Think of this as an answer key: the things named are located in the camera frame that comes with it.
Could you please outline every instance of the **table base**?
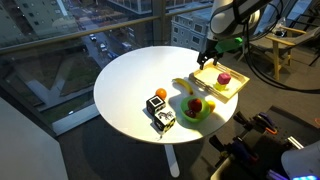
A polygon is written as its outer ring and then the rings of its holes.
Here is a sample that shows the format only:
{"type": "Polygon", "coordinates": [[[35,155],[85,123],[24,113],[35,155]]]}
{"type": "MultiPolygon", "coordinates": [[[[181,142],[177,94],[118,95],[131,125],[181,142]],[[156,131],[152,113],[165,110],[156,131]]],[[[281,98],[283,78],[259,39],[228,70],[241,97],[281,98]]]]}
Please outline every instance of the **table base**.
{"type": "Polygon", "coordinates": [[[176,159],[176,155],[174,153],[173,146],[172,144],[165,144],[164,148],[166,150],[171,176],[178,177],[180,175],[180,170],[179,170],[178,162],[176,159]]]}

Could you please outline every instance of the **apple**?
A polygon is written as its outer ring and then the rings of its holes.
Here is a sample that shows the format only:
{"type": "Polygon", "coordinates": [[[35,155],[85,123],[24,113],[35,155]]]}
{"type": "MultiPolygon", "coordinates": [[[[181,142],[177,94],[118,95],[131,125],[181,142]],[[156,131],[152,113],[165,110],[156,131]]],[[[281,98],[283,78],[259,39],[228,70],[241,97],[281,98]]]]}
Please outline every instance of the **apple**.
{"type": "Polygon", "coordinates": [[[194,111],[192,111],[191,109],[185,110],[184,113],[191,118],[196,117],[196,113],[194,111]]]}
{"type": "Polygon", "coordinates": [[[202,109],[202,102],[199,98],[190,99],[188,101],[188,107],[194,112],[200,112],[202,109]]]}

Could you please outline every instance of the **round white table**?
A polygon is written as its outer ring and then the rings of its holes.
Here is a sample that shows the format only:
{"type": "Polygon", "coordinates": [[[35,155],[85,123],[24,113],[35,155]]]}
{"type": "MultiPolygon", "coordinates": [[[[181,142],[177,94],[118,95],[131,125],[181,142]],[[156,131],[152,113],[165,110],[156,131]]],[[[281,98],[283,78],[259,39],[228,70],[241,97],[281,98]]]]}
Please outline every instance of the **round white table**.
{"type": "Polygon", "coordinates": [[[183,120],[180,102],[188,93],[172,79],[188,80],[189,74],[199,69],[196,62],[198,54],[197,51],[174,46],[137,49],[108,64],[94,85],[94,100],[101,116],[131,138],[164,144],[173,177],[179,176],[180,172],[172,144],[194,141],[217,131],[231,118],[238,103],[238,94],[222,103],[190,82],[194,95],[213,100],[216,108],[200,123],[183,120]],[[146,101],[155,95],[158,88],[167,91],[166,106],[174,109],[176,114],[175,124],[162,137],[146,110],[146,101]]]}

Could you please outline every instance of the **cable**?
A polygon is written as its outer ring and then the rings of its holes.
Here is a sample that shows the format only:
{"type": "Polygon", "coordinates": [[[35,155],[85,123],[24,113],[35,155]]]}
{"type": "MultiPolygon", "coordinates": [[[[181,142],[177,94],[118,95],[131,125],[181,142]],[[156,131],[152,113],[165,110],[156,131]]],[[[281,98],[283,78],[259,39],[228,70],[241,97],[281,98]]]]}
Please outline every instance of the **cable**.
{"type": "Polygon", "coordinates": [[[268,3],[268,5],[272,6],[275,9],[275,11],[277,12],[276,20],[262,34],[259,34],[258,36],[251,37],[250,38],[251,41],[255,41],[255,40],[261,39],[264,36],[266,36],[267,34],[269,34],[270,32],[272,32],[272,30],[276,27],[279,19],[281,18],[281,14],[280,14],[278,8],[274,4],[271,4],[271,3],[268,3]]]}
{"type": "Polygon", "coordinates": [[[251,71],[263,82],[278,88],[278,89],[282,89],[282,90],[288,90],[288,91],[297,91],[297,92],[302,92],[302,93],[310,93],[310,94],[320,94],[320,89],[298,89],[298,88],[294,88],[294,87],[290,87],[287,86],[285,84],[282,84],[278,81],[275,81],[274,79],[270,78],[269,76],[265,75],[263,72],[260,71],[259,68],[256,67],[256,65],[254,64],[252,58],[251,58],[251,52],[250,52],[250,43],[249,43],[249,25],[246,24],[244,25],[243,28],[243,36],[246,37],[246,45],[247,45],[247,54],[244,52],[244,57],[246,59],[246,62],[249,66],[249,68],[251,69],[251,71]]]}

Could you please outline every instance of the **car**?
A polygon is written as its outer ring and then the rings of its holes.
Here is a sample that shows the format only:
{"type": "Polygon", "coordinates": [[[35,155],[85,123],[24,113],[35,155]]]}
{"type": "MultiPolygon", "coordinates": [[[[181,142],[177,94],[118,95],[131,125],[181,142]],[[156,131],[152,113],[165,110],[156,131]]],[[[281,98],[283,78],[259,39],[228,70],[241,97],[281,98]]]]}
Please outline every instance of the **car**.
{"type": "Polygon", "coordinates": [[[84,27],[83,25],[78,25],[78,28],[80,29],[80,30],[87,30],[87,28],[86,27],[84,27]]]}
{"type": "Polygon", "coordinates": [[[105,44],[103,44],[103,43],[100,44],[100,49],[101,49],[101,51],[107,51],[108,50],[107,46],[105,44]]]}
{"type": "Polygon", "coordinates": [[[128,42],[123,42],[123,43],[122,43],[122,47],[123,47],[123,49],[124,49],[125,51],[127,51],[127,52],[132,50],[132,46],[131,46],[131,44],[128,43],[128,42]]]}
{"type": "Polygon", "coordinates": [[[115,58],[119,57],[118,54],[116,54],[115,52],[110,51],[110,50],[107,52],[107,55],[111,60],[114,60],[115,58]]]}
{"type": "Polygon", "coordinates": [[[94,34],[90,34],[89,37],[90,37],[91,41],[97,40],[97,37],[94,34]]]}

